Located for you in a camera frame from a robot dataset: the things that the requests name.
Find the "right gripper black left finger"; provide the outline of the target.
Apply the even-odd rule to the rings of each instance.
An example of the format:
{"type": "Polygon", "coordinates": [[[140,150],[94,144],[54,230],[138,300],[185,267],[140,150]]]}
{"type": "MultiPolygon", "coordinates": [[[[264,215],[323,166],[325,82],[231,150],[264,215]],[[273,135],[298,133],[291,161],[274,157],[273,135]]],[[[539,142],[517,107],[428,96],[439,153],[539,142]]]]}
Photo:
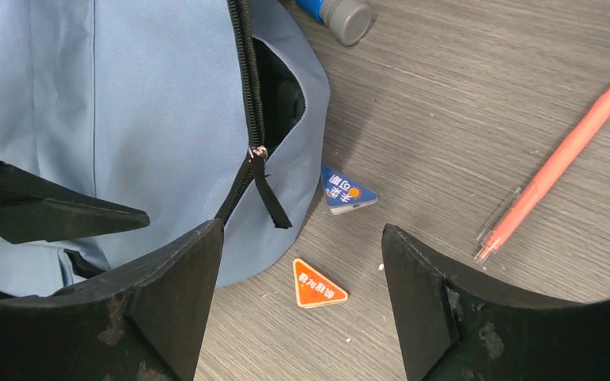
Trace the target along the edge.
{"type": "Polygon", "coordinates": [[[0,300],[0,380],[191,380],[223,224],[49,297],[0,300]]]}

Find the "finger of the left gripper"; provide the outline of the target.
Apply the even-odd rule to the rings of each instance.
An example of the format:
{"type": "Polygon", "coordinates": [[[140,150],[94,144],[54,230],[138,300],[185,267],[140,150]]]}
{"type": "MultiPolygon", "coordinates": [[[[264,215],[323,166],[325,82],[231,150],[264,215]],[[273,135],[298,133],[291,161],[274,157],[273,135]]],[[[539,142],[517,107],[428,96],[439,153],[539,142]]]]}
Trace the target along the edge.
{"type": "Polygon", "coordinates": [[[142,210],[77,193],[0,160],[0,237],[12,244],[94,237],[149,223],[142,210]]]}

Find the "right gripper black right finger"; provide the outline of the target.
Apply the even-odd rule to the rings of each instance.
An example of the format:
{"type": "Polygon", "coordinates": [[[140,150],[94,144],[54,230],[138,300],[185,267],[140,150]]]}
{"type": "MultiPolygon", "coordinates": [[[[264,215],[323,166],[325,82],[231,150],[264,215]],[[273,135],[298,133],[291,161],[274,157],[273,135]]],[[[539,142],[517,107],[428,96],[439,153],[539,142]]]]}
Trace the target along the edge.
{"type": "Polygon", "coordinates": [[[524,290],[396,225],[381,248],[409,380],[610,380],[610,299],[524,290]]]}

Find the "blue fabric backpack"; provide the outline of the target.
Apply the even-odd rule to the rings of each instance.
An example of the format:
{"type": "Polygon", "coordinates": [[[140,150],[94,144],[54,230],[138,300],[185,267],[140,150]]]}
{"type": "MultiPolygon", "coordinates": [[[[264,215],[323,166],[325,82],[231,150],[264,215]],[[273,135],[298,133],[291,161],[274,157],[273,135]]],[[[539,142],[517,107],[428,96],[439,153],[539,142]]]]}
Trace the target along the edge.
{"type": "MultiPolygon", "coordinates": [[[[217,284],[272,266],[295,242],[319,181],[330,86],[291,15],[251,1],[262,74],[266,179],[291,222],[242,191],[217,284]]],[[[250,146],[224,1],[0,1],[0,159],[80,194],[145,211],[142,229],[11,244],[0,291],[48,296],[79,283],[71,254],[110,270],[211,219],[250,146]]]]}

